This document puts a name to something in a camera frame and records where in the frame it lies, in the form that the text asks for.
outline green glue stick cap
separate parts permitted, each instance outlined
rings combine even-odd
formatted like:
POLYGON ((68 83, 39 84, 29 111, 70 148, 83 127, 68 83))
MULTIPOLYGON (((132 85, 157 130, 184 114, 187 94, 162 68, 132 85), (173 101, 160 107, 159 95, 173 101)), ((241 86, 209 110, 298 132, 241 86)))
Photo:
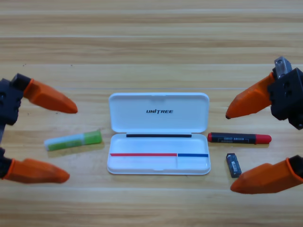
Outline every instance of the green glue stick cap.
POLYGON ((101 142, 102 142, 102 136, 101 136, 101 132, 99 130, 84 133, 85 145, 101 143, 101 142))
POLYGON ((100 130, 97 130, 82 134, 48 139, 44 141, 44 145, 47 151, 52 151, 101 142, 101 132, 100 130))

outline black marker barrel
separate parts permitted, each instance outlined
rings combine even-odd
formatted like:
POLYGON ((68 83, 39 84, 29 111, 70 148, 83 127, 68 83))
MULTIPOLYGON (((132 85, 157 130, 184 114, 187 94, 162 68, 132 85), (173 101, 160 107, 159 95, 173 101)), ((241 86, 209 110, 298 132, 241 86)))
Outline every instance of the black marker barrel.
POLYGON ((208 134, 207 140, 214 143, 269 144, 271 137, 269 135, 259 134, 211 132, 208 134))

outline red marker cap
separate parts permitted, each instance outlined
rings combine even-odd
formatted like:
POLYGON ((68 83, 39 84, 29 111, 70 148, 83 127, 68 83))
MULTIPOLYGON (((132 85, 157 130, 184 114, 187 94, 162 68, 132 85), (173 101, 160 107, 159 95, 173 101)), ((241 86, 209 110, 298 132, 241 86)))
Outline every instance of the red marker cap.
POLYGON ((256 134, 256 144, 269 144, 271 142, 270 135, 259 135, 256 134))

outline wooden table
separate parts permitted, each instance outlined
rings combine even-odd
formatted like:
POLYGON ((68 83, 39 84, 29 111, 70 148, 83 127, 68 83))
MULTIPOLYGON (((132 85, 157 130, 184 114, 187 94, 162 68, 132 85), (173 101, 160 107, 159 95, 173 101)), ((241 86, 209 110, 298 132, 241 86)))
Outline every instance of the wooden table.
POLYGON ((227 153, 243 171, 302 155, 302 133, 270 109, 227 120, 233 98, 280 55, 303 68, 302 0, 1 0, 0 71, 45 82, 79 112, 22 100, 6 156, 53 163, 60 185, 2 181, 1 227, 301 227, 303 186, 278 194, 230 191, 227 153), (268 146, 209 144, 205 176, 111 175, 108 97, 115 92, 204 92, 211 131, 270 134, 268 146), (101 128, 104 145, 51 157, 48 138, 101 128))

